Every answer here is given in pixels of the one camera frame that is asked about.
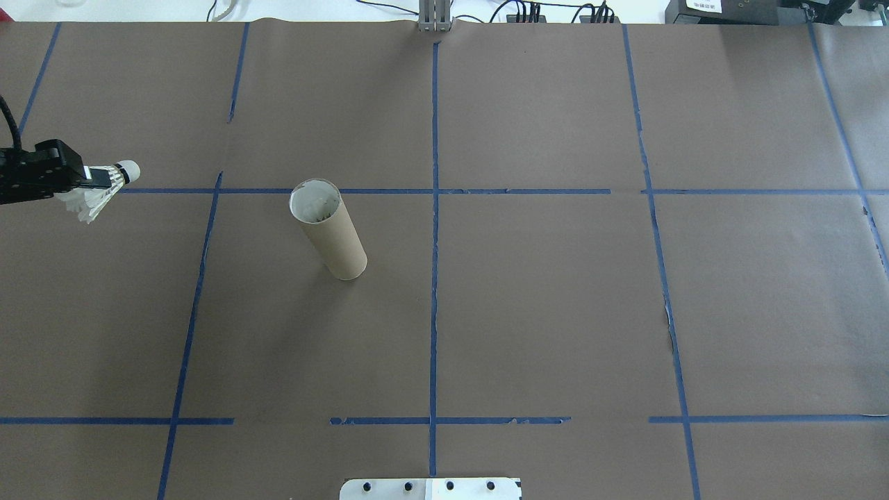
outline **table surface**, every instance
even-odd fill
[[[610,0],[608,4],[627,23],[662,24],[664,9],[669,0]],[[417,0],[380,0],[416,11]],[[488,21],[500,0],[454,0],[453,15],[469,14]],[[553,4],[584,4],[584,2],[551,2]],[[204,20],[212,1],[207,0],[14,0],[0,6],[16,20],[37,21],[199,21]],[[220,0],[216,13],[228,6]],[[515,7],[501,11],[499,22]],[[569,22],[576,9],[544,6],[547,22]],[[362,5],[354,0],[238,0],[226,21],[250,21],[262,18],[312,21],[380,21],[401,20],[404,13],[385,7]],[[843,16],[845,26],[882,25],[878,13],[867,12],[854,5],[852,12]]]
[[[88,226],[0,207],[0,496],[885,498],[887,41],[0,26],[24,142],[143,172]],[[311,177],[353,282],[289,214]]]

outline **shuttlecock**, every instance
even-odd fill
[[[77,219],[89,224],[94,221],[102,208],[108,204],[124,185],[139,179],[141,170],[136,162],[124,160],[111,166],[91,166],[91,169],[105,170],[111,179],[111,187],[105,190],[74,188],[67,193],[56,193],[55,197],[65,202],[69,212],[77,212]]]

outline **blue tape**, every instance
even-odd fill
[[[37,98],[37,91],[40,90],[40,84],[44,81],[44,73],[46,73],[46,67],[49,66],[50,58],[52,57],[52,50],[55,48],[56,40],[59,39],[60,30],[61,23],[57,22],[55,29],[52,31],[50,45],[46,47],[44,62],[40,65],[40,71],[37,72],[37,79],[34,81],[34,88],[31,89],[31,95],[28,96],[28,104],[25,105],[25,112],[21,115],[21,121],[19,121],[19,134],[25,133],[25,125],[28,124],[28,117],[31,116],[31,108],[34,106],[34,99]]]
[[[124,188],[118,193],[130,195],[211,195],[213,188]]]
[[[179,370],[179,381],[176,384],[176,399],[172,405],[172,417],[170,418],[170,431],[167,434],[167,448],[164,453],[164,466],[161,469],[160,485],[157,488],[157,500],[163,500],[166,494],[166,481],[170,475],[170,462],[172,450],[176,444],[176,427],[179,425],[179,412],[182,407],[182,393],[185,391],[185,377],[188,374],[188,360],[191,357],[191,344],[195,338],[195,324],[197,323],[197,306],[201,302],[201,292],[204,289],[204,272],[207,267],[207,250],[210,248],[210,236],[213,232],[213,222],[216,219],[216,205],[220,199],[220,186],[222,185],[222,172],[216,177],[216,187],[213,192],[213,202],[210,205],[210,216],[207,219],[207,231],[204,234],[204,249],[201,252],[201,264],[197,273],[195,285],[195,298],[191,303],[191,317],[188,319],[188,333],[185,336],[185,349],[182,352],[182,364]]]
[[[2,425],[169,425],[169,418],[113,416],[5,416]]]
[[[127,416],[0,416],[0,425],[169,425],[169,418]],[[234,418],[182,418],[179,425],[234,425]]]
[[[292,188],[225,188],[220,190],[224,195],[289,195]],[[432,190],[413,188],[346,188],[340,190],[344,195],[431,195]]]
[[[610,195],[611,190],[605,189],[593,189],[593,190],[584,190],[584,189],[493,189],[493,190],[461,190],[461,189],[445,189],[439,190],[439,192],[443,195]]]
[[[673,342],[673,368],[676,372],[676,386],[679,393],[679,408],[682,411],[683,431],[685,433],[685,453],[688,457],[688,471],[692,480],[692,493],[694,500],[701,500],[701,488],[698,483],[698,466],[694,459],[694,444],[692,443],[692,426],[688,421],[688,403],[685,400],[685,382],[682,376],[682,361],[679,359],[679,342],[676,337],[676,326],[673,318],[673,305],[669,298],[669,284],[667,283],[667,268],[664,264],[663,249],[661,248],[661,230],[658,228],[657,211],[654,206],[654,194],[652,187],[652,175],[648,165],[648,154],[645,152],[645,143],[642,140],[642,113],[639,109],[639,96],[636,89],[636,75],[633,71],[633,56],[629,47],[629,32],[626,24],[621,24],[623,29],[623,46],[627,55],[627,72],[629,75],[629,90],[633,97],[633,113],[636,117],[636,132],[639,139],[639,154],[642,157],[642,165],[645,173],[645,191],[648,197],[648,210],[652,218],[652,231],[654,233],[654,249],[658,256],[658,271],[661,274],[661,291],[664,297],[664,307],[667,310],[669,321],[669,335]]]
[[[655,195],[801,195],[846,196],[858,195],[858,190],[653,190]]]
[[[888,422],[889,415],[692,415],[690,423]],[[682,416],[651,416],[648,423],[682,423]]]
[[[570,416],[439,416],[437,425],[560,425],[570,422]],[[427,425],[425,416],[349,416],[332,418],[331,425]]]
[[[808,23],[808,28],[809,41],[812,42],[812,51],[815,55],[815,66],[818,68],[818,76],[821,78],[821,85],[824,87],[824,93],[827,95],[828,98],[830,114],[833,116],[834,123],[837,125],[837,131],[839,132],[840,141],[843,143],[845,157],[846,160],[848,160],[849,162],[849,168],[852,169],[852,177],[855,179],[855,187],[858,188],[859,195],[861,196],[861,204],[864,207],[865,212],[867,212],[870,234],[871,236],[873,236],[874,244],[877,246],[877,252],[879,253],[880,261],[883,264],[883,272],[886,277],[889,278],[889,262],[886,260],[886,250],[885,246],[883,245],[883,239],[880,237],[880,231],[877,229],[877,223],[874,221],[874,211],[870,209],[870,202],[868,201],[868,197],[864,192],[864,186],[861,184],[861,176],[858,173],[858,165],[855,163],[855,158],[852,154],[852,148],[849,146],[849,140],[845,135],[843,122],[839,119],[837,104],[834,102],[833,92],[830,91],[830,83],[828,83],[827,74],[824,72],[824,65],[821,63],[821,50],[818,48],[818,40],[815,38],[815,28],[811,22]]]
[[[250,23],[244,23],[244,33],[241,35],[241,52],[237,55],[237,69],[235,70],[235,84],[231,87],[231,107],[228,108],[227,124],[235,117],[237,105],[237,89],[241,86],[241,70],[244,68],[244,52],[247,50],[247,36],[250,34]]]
[[[331,425],[427,425],[427,416],[349,416],[332,418]]]
[[[234,425],[234,418],[180,418],[179,425]]]
[[[432,44],[432,290],[429,320],[429,477],[436,477],[438,417],[438,46]]]
[[[442,425],[561,425],[571,422],[570,416],[440,416]]]

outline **cardboard tube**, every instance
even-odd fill
[[[324,179],[309,179],[290,194],[290,212],[337,279],[355,279],[367,268],[367,254],[348,216],[340,190]]]

